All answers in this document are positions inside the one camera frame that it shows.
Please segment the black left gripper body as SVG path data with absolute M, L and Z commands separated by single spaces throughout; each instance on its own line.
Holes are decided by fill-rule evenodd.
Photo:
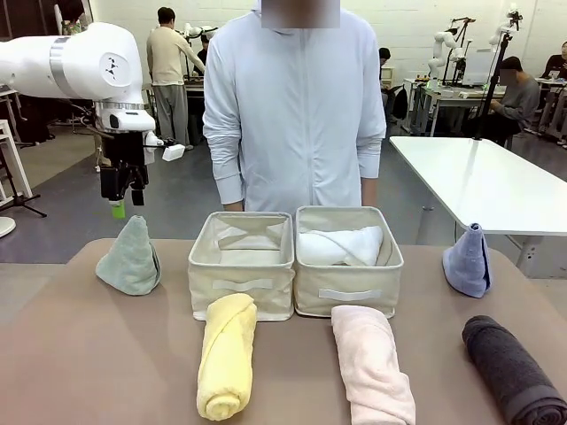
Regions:
M 116 168 L 145 166 L 144 134 L 126 132 L 107 135 L 102 139 L 104 156 Z

